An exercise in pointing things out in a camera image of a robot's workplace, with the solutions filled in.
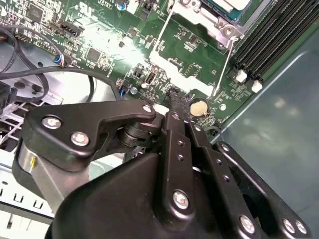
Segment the silver screw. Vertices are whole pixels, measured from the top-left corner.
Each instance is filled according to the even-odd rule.
[[[181,191],[175,191],[174,195],[173,195],[173,199],[175,204],[181,208],[181,209],[186,209],[189,206],[189,201],[188,198],[186,196],[186,194],[184,194]]]
[[[87,146],[89,144],[89,137],[82,132],[75,132],[71,135],[71,141],[77,146]]]
[[[147,112],[151,112],[151,108],[148,105],[143,105],[143,110],[147,111]]]
[[[222,147],[225,151],[229,152],[229,148],[225,144],[222,144]]]
[[[201,127],[198,126],[198,125],[196,125],[196,124],[195,124],[195,129],[196,129],[197,131],[201,131]]]
[[[255,226],[247,216],[242,215],[240,217],[240,222],[241,222],[241,225],[243,225],[244,229],[247,232],[249,232],[251,234],[255,232]]]
[[[287,219],[283,219],[283,223],[284,223],[286,229],[290,233],[295,233],[295,229],[294,229],[293,225]]]
[[[299,231],[302,232],[303,234],[307,233],[307,230],[304,227],[304,225],[301,222],[299,222],[298,220],[296,220],[296,226],[299,229]]]
[[[137,92],[138,92],[138,89],[136,89],[136,87],[131,87],[131,88],[130,88],[130,93],[131,93],[132,95],[136,95]]]
[[[42,120],[42,124],[49,129],[57,129],[62,125],[61,121],[55,117],[45,117]]]
[[[225,31],[226,36],[230,36],[231,33],[232,33],[232,29],[230,27],[226,28],[226,31]]]
[[[180,117],[178,114],[173,114],[173,118],[176,119],[176,120],[180,120]]]

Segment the motherboard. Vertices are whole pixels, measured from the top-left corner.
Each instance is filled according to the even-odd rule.
[[[48,37],[64,66],[103,73],[123,98],[190,98],[202,127],[219,127],[319,26],[318,0],[0,0],[0,24]],[[42,38],[20,41],[52,54]]]

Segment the surface-mount component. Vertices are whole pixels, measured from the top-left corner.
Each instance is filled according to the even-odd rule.
[[[90,48],[88,54],[86,55],[87,59],[92,62],[97,62],[100,58],[101,53],[93,48]]]
[[[40,23],[42,21],[43,10],[33,4],[30,4],[27,16],[31,21]]]

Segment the ram slot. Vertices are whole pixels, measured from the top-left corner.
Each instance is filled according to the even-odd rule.
[[[307,17],[304,21],[286,40],[285,43],[279,48],[272,58],[267,59],[263,62],[262,66],[259,69],[259,75],[263,76],[271,66],[279,60],[279,58],[293,45],[295,42],[294,39],[298,39],[304,32],[316,21],[319,19],[319,5],[316,6],[316,9]]]
[[[269,48],[267,48],[267,51],[264,52],[264,54],[261,55],[258,59],[255,61],[253,60],[250,68],[254,69],[254,71],[258,72],[259,68],[262,66],[262,64],[272,55],[276,53],[277,50],[281,48],[281,46],[284,44],[285,40],[292,35],[292,33],[304,22],[307,20],[308,16],[311,15],[313,10],[312,2],[307,3],[303,7],[303,9],[294,16],[293,22],[291,24],[288,24],[285,28],[283,28],[282,32],[278,34],[276,37],[274,37],[273,44],[270,45]]]
[[[241,62],[247,54],[250,53],[251,49],[259,43],[264,34],[269,28],[276,22],[277,18],[280,16],[282,11],[287,8],[287,6],[292,2],[292,0],[282,0],[278,1],[262,19],[262,21],[255,27],[252,33],[246,38],[246,40],[237,49],[235,54],[235,59]]]
[[[294,1],[289,5],[288,8],[278,17],[275,24],[269,29],[266,35],[263,36],[260,44],[256,45],[252,50],[252,54],[247,55],[243,60],[242,64],[249,69],[254,69],[250,67],[254,61],[261,56],[264,51],[268,51],[267,47],[271,46],[271,44],[276,44],[273,42],[273,39],[283,30],[287,25],[290,24],[292,18],[297,14],[297,12],[304,6],[305,1]]]

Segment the gray metal panel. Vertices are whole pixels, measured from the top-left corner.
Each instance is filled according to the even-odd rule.
[[[319,30],[268,80],[225,141],[319,238]]]

